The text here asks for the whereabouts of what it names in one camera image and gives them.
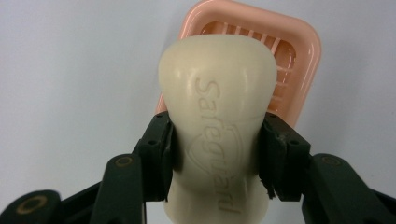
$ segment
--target pink soap dish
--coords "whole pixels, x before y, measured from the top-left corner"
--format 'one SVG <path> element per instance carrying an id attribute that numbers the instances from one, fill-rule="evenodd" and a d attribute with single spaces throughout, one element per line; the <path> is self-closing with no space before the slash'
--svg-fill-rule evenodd
<path id="1" fill-rule="evenodd" d="M 320 59 L 320 40 L 306 22 L 229 0 L 205 0 L 187 14 L 179 38 L 192 35 L 245 35 L 274 54 L 277 82 L 268 112 L 293 127 Z M 163 98 L 156 113 L 166 110 Z"/>

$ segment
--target soap bar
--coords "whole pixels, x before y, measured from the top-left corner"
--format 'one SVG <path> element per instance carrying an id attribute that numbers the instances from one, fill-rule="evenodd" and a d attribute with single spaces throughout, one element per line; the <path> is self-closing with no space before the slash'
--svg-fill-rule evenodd
<path id="1" fill-rule="evenodd" d="M 276 84 L 276 61 L 241 35 L 178 40 L 160 59 L 163 99 L 176 131 L 164 208 L 177 224 L 259 223 L 268 196 L 257 137 Z"/>

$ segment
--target white background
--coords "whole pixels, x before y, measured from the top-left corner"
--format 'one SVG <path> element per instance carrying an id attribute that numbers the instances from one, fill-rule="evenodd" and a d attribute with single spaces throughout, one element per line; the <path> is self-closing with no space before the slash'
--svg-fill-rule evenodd
<path id="1" fill-rule="evenodd" d="M 321 62 L 296 130 L 396 197 L 396 2 L 245 0 L 318 32 Z M 160 94 L 157 64 L 195 0 L 0 1 L 0 210 L 66 198 L 132 151 Z M 273 201 L 263 223 L 304 223 Z M 148 223 L 170 223 L 160 203 Z"/>

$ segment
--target black plastic part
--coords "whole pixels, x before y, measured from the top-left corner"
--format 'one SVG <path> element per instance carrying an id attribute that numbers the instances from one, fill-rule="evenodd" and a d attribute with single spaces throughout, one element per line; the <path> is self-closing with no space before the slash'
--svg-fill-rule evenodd
<path id="1" fill-rule="evenodd" d="M 91 224 L 146 223 L 141 165 L 134 154 L 119 155 L 107 163 Z"/>
<path id="2" fill-rule="evenodd" d="M 270 199 L 300 201 L 311 145 L 277 115 L 267 113 L 259 136 L 259 176 Z"/>
<path id="3" fill-rule="evenodd" d="M 312 158 L 304 191 L 308 224 L 394 224 L 395 216 L 344 160 L 328 154 Z"/>
<path id="4" fill-rule="evenodd" d="M 384 204 L 385 207 L 387 207 L 388 211 L 396 217 L 396 199 L 376 190 L 372 189 L 372 191 L 379 199 L 379 201 L 381 201 L 381 203 Z"/>
<path id="5" fill-rule="evenodd" d="M 62 201 L 64 224 L 86 224 L 90 222 L 100 184 L 101 182 Z"/>
<path id="6" fill-rule="evenodd" d="M 53 190 L 40 190 L 23 195 L 11 203 L 0 216 L 1 224 L 61 223 L 61 199 Z"/>
<path id="7" fill-rule="evenodd" d="M 168 112 L 154 116 L 133 154 L 142 159 L 145 202 L 159 202 L 167 198 L 172 181 L 171 137 L 173 125 Z"/>

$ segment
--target soap dish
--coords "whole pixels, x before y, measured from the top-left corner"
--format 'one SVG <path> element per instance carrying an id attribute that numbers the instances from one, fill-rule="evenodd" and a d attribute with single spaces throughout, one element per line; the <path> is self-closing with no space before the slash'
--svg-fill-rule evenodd
<path id="1" fill-rule="evenodd" d="M 206 0 L 187 14 L 178 38 L 245 35 L 262 42 L 276 59 L 277 81 L 268 112 L 293 127 L 318 67 L 320 40 L 305 21 L 229 0 Z M 156 113 L 166 110 L 160 97 Z"/>

